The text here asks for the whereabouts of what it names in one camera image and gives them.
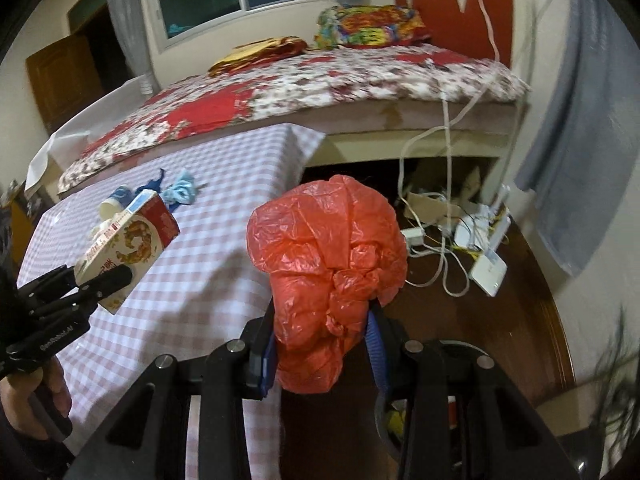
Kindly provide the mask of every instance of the wooden door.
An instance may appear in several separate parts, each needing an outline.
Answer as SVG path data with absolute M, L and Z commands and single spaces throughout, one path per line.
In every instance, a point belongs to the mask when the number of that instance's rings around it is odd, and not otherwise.
M 26 60 L 33 95 L 52 134 L 104 95 L 87 38 L 72 34 Z

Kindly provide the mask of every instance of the food box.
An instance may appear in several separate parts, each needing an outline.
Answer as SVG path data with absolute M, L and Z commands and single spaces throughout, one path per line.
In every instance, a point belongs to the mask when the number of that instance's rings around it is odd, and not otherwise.
M 129 266 L 133 273 L 131 284 L 99 301 L 115 314 L 178 234 L 178 224 L 158 193 L 145 189 L 94 238 L 76 263 L 76 283 L 82 285 L 120 264 Z

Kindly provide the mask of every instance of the red headboard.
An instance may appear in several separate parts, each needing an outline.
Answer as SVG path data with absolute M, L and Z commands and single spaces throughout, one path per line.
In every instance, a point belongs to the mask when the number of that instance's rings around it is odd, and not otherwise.
M 494 28 L 500 61 L 510 67 L 513 0 L 483 1 Z M 431 43 L 434 45 L 477 59 L 494 58 L 478 0 L 466 0 L 463 12 L 460 11 L 458 0 L 396 0 L 396 4 L 409 4 L 420 12 L 424 24 L 431 32 Z

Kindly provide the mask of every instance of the crumpled bag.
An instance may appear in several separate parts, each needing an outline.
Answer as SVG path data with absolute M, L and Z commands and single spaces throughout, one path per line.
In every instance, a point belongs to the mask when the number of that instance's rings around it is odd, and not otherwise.
M 377 191 L 336 175 L 256 209 L 247 248 L 270 274 L 280 384 L 300 394 L 327 392 L 363 337 L 369 300 L 385 305 L 404 285 L 396 213 Z

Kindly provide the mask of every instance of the screw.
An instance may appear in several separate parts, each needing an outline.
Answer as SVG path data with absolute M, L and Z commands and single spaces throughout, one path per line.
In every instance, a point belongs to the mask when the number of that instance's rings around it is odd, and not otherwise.
M 481 355 L 478 359 L 476 359 L 476 363 L 481 368 L 485 370 L 491 370 L 495 366 L 495 362 L 488 355 Z
M 409 339 L 406 343 L 404 343 L 404 349 L 410 354 L 419 354 L 424 350 L 424 346 L 420 341 L 416 341 L 415 339 Z
M 156 366 L 158 368 L 160 368 L 161 370 L 163 368 L 168 368 L 169 366 L 171 366 L 174 362 L 174 358 L 171 357 L 168 354 L 164 354 L 161 356 L 156 357 Z
M 246 345 L 244 344 L 244 341 L 242 341 L 242 339 L 232 339 L 226 344 L 226 349 L 235 354 L 236 352 L 241 352 L 242 350 L 244 350 L 245 346 Z

